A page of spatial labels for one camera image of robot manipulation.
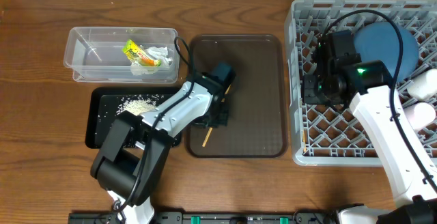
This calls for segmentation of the wooden chopstick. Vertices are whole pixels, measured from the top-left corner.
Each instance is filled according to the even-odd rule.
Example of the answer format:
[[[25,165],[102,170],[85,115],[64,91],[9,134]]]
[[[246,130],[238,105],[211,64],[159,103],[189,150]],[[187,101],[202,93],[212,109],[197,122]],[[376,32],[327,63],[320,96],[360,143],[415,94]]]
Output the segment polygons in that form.
[[[225,91],[225,96],[228,94],[228,92],[229,92],[229,90],[230,90],[230,87],[231,87],[231,85],[230,85],[230,86],[227,88],[227,90]],[[208,142],[208,139],[210,138],[210,135],[211,135],[212,131],[213,131],[213,127],[209,127],[208,132],[207,132],[207,134],[206,134],[206,137],[205,137],[205,139],[203,140],[203,143],[202,143],[202,147],[203,147],[203,148],[206,146],[206,144],[207,144],[207,142]]]
[[[306,148],[306,142],[307,142],[307,132],[306,132],[306,124],[307,124],[307,108],[306,105],[302,104],[302,148],[303,148],[303,153],[302,154],[306,154],[307,152],[307,148]]]

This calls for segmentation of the pile of rice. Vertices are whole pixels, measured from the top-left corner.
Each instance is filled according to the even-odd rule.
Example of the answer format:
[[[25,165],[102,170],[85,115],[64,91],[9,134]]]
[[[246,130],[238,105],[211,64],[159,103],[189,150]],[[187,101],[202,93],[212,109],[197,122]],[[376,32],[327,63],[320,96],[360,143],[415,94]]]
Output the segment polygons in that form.
[[[98,105],[94,135],[96,137],[106,135],[115,117],[123,111],[139,115],[155,109],[168,97],[169,95],[166,94],[103,95]]]

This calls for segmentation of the dark blue plate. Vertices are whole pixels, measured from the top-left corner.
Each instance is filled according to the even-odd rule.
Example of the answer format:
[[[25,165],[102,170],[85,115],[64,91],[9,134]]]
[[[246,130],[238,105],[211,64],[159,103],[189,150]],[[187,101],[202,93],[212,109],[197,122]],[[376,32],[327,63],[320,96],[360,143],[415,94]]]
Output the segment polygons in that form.
[[[403,41],[403,55],[397,82],[408,78],[416,69],[419,46],[414,36],[398,27]],[[394,76],[399,56],[399,40],[388,22],[370,24],[354,34],[354,47],[362,62],[380,60]]]

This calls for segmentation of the white tissue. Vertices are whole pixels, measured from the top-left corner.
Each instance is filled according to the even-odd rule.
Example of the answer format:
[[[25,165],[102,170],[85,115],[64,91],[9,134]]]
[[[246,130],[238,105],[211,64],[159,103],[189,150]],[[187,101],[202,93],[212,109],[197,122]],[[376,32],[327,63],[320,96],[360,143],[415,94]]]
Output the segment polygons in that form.
[[[152,60],[160,60],[161,62],[160,66],[163,68],[169,68],[173,64],[173,58],[168,57],[169,50],[167,47],[151,46],[147,49],[144,49],[144,51],[148,58]],[[143,74],[154,74],[158,72],[158,68],[157,67],[146,68],[145,66],[141,66],[141,64],[138,62],[132,62],[130,65],[130,71],[134,76],[140,76]]]

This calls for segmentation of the pink plastic cup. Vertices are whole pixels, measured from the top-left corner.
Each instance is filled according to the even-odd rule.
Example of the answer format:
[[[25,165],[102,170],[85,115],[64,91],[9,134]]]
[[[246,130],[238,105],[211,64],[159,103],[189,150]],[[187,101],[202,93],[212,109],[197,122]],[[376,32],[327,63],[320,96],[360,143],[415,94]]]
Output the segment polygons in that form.
[[[425,102],[419,102],[405,108],[404,113],[415,132],[419,132],[436,118],[433,106]]]

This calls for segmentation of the cream plastic cup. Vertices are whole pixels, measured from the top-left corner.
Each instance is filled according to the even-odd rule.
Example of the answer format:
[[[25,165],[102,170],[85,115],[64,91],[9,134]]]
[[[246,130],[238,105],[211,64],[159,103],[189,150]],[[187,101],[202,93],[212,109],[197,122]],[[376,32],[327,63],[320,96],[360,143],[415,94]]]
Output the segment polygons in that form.
[[[420,101],[426,101],[436,94],[436,69],[430,69],[413,78],[407,87],[408,94]]]

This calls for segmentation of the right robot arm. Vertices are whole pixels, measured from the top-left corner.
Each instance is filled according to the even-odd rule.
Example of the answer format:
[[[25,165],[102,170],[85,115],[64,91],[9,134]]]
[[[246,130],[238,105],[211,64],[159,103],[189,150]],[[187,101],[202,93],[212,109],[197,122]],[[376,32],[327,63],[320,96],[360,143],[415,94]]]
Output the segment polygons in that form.
[[[435,223],[436,166],[406,118],[395,80],[382,61],[362,62],[350,31],[323,35],[315,72],[302,81],[302,101],[340,104],[364,128],[384,167],[393,211],[354,204],[336,211],[338,223]]]

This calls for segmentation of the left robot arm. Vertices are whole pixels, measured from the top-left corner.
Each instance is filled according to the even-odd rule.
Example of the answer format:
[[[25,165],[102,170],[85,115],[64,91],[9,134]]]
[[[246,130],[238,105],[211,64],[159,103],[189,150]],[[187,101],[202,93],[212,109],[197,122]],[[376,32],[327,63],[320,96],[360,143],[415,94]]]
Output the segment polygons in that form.
[[[90,223],[149,223],[154,216],[150,197],[157,187],[175,138],[192,122],[224,126],[226,91],[234,69],[220,63],[210,73],[193,72],[172,97],[148,112],[124,111],[91,165],[91,176],[113,198],[113,209]]]

